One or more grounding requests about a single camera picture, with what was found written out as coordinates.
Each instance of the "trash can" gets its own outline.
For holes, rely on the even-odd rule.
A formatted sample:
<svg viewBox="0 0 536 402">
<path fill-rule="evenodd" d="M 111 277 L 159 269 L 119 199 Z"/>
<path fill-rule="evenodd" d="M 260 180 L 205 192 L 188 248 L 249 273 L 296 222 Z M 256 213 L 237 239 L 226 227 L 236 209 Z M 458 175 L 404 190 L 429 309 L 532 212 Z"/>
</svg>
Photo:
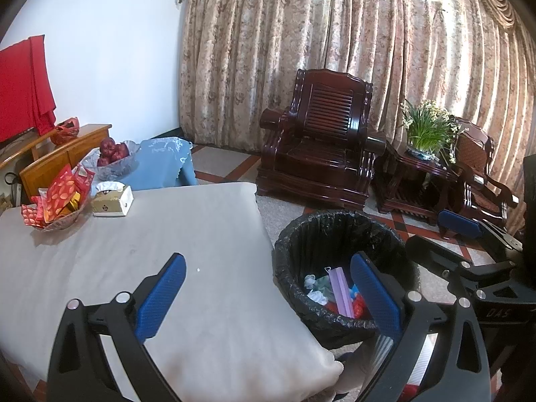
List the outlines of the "trash can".
<svg viewBox="0 0 536 402">
<path fill-rule="evenodd" d="M 350 259 L 364 251 L 383 273 L 406 289 L 419 289 L 419 269 L 406 258 L 404 242 L 394 230 L 350 210 L 323 210 L 292 221 L 275 242 L 273 265 L 280 289 L 294 311 L 326 349 L 357 343 L 376 331 L 369 319 L 333 313 L 307 297 L 304 278 L 326 275 L 326 267 L 349 274 Z"/>
</svg>

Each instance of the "silver bolt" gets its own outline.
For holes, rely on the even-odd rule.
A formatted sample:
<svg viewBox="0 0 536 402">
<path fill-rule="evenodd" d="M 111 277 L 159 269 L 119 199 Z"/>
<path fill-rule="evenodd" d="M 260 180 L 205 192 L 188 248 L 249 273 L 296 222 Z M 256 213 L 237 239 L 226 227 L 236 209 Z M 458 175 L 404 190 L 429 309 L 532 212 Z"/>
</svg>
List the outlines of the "silver bolt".
<svg viewBox="0 0 536 402">
<path fill-rule="evenodd" d="M 412 300 L 413 302 L 419 302 L 422 299 L 422 295 L 415 290 L 411 290 L 407 293 L 407 297 L 409 300 Z"/>
<path fill-rule="evenodd" d="M 126 291 L 122 291 L 119 295 L 115 297 L 115 300 L 119 302 L 120 304 L 124 304 L 125 302 L 128 302 L 130 299 L 130 293 Z"/>
<path fill-rule="evenodd" d="M 76 310 L 78 306 L 80 305 L 80 301 L 78 299 L 71 299 L 69 303 L 67 304 L 67 308 L 69 310 Z"/>
<path fill-rule="evenodd" d="M 461 297 L 458 299 L 458 302 L 463 308 L 469 308 L 471 306 L 471 302 L 466 297 Z"/>
</svg>

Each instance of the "gold and white tissue box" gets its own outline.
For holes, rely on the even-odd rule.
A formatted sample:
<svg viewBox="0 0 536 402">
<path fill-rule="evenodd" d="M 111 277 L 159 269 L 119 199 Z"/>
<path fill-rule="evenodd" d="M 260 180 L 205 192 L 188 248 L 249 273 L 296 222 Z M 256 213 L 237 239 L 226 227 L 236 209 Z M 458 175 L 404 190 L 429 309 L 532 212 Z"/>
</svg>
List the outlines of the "gold and white tissue box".
<svg viewBox="0 0 536 402">
<path fill-rule="evenodd" d="M 126 216 L 133 200 L 130 186 L 115 181 L 98 183 L 91 201 L 93 216 Z"/>
</svg>

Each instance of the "baseboard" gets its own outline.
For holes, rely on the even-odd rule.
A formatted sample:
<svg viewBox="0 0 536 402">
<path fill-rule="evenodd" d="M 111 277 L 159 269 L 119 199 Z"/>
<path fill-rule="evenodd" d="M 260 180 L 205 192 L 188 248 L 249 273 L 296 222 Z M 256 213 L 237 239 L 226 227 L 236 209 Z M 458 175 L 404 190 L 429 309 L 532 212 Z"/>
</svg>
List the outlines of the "baseboard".
<svg viewBox="0 0 536 402">
<path fill-rule="evenodd" d="M 155 136 L 153 139 L 160 139 L 160 138 L 181 138 L 184 139 L 184 131 L 182 131 L 182 128 L 174 128 L 173 130 L 166 131 L 165 133 L 159 134 L 158 136 Z"/>
</svg>

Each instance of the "curtain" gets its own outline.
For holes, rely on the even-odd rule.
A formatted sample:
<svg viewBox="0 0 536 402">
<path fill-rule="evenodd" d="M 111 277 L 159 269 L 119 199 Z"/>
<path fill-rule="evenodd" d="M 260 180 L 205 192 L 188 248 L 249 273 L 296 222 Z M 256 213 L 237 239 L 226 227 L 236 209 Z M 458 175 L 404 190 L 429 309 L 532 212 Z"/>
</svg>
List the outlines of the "curtain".
<svg viewBox="0 0 536 402">
<path fill-rule="evenodd" d="M 507 1 L 189 0 L 181 127 L 196 143 L 260 150 L 263 109 L 290 104 L 298 68 L 321 67 L 373 83 L 370 125 L 388 137 L 401 137 L 405 97 L 476 123 L 495 141 L 491 175 L 522 196 L 534 42 Z"/>
</svg>

